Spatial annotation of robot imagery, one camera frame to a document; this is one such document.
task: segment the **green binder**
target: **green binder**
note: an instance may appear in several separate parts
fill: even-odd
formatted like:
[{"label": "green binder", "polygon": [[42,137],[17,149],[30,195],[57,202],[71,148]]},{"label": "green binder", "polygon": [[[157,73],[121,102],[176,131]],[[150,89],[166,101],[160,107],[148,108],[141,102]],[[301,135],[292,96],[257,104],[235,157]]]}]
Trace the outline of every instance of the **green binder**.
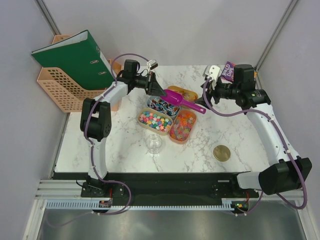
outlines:
[{"label": "green binder", "polygon": [[88,30],[31,54],[44,68],[60,68],[86,90],[108,88],[111,66]]}]

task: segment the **orange tray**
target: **orange tray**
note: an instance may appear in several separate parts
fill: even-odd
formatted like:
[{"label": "orange tray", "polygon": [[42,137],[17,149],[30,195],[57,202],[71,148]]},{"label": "orange tray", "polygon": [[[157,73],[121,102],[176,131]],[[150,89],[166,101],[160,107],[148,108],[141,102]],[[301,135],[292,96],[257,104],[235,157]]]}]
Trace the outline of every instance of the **orange tray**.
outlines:
[{"label": "orange tray", "polygon": [[198,94],[196,94],[194,91],[190,91],[178,86],[169,86],[167,89],[180,93],[183,96],[184,100],[191,103],[198,99]]},{"label": "orange tray", "polygon": [[192,111],[182,109],[174,120],[170,130],[170,139],[177,144],[185,144],[194,128],[197,116]]}]

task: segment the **orange desk organizer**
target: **orange desk organizer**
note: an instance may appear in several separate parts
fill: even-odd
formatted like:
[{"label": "orange desk organizer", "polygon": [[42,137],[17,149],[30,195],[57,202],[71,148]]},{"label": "orange desk organizer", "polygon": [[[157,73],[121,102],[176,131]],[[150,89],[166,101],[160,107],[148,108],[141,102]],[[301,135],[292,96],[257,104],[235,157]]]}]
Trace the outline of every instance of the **orange desk organizer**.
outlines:
[{"label": "orange desk organizer", "polygon": [[[56,35],[52,44],[68,37],[70,35]],[[113,65],[115,73],[118,74],[121,69],[121,64],[115,62]],[[58,67],[43,67],[36,81],[64,113],[81,112],[84,99],[93,99],[105,91],[105,89],[86,90],[82,88]],[[120,105],[121,100],[111,110],[118,111]]]}]

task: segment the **colorful beads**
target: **colorful beads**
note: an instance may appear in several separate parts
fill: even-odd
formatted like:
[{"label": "colorful beads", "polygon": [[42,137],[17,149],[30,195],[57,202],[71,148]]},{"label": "colorful beads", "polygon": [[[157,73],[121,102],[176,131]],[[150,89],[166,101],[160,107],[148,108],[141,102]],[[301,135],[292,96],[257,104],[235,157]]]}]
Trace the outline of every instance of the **colorful beads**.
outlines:
[{"label": "colorful beads", "polygon": [[174,125],[170,129],[170,136],[178,140],[180,142],[183,142],[187,140],[190,131],[195,124],[196,119],[194,118],[194,115],[186,110],[179,113],[179,115],[176,117],[174,121]]},{"label": "colorful beads", "polygon": [[149,111],[144,111],[140,115],[139,122],[160,132],[167,132],[172,125],[172,122],[169,118],[158,116],[156,113]]},{"label": "colorful beads", "polygon": [[149,99],[147,101],[147,106],[151,109],[154,109],[162,114],[168,115],[169,117],[174,117],[178,114],[180,107],[174,106],[165,100],[162,100],[160,97],[155,97],[154,99]]}]

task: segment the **bead container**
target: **bead container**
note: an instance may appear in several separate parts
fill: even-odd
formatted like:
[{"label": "bead container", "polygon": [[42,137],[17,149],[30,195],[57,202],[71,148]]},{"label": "bead container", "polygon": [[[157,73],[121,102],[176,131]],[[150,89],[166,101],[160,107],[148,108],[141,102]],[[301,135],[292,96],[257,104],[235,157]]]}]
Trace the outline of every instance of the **bead container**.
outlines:
[{"label": "bead container", "polygon": [[174,106],[165,100],[162,100],[159,96],[150,96],[146,101],[146,106],[169,116],[172,120],[175,120],[181,109],[180,106]]},{"label": "bead container", "polygon": [[190,91],[190,90],[178,87],[178,86],[169,86],[167,89],[181,94],[183,96],[184,100],[191,102],[191,103],[194,103],[195,100],[198,99],[198,94],[196,94],[194,91]]},{"label": "bead container", "polygon": [[171,117],[152,108],[143,108],[137,116],[138,124],[159,135],[167,135],[173,125]]},{"label": "bead container", "polygon": [[170,129],[170,139],[177,144],[186,143],[190,136],[191,130],[196,123],[196,120],[196,114],[194,114],[192,111],[182,109],[175,118]]}]

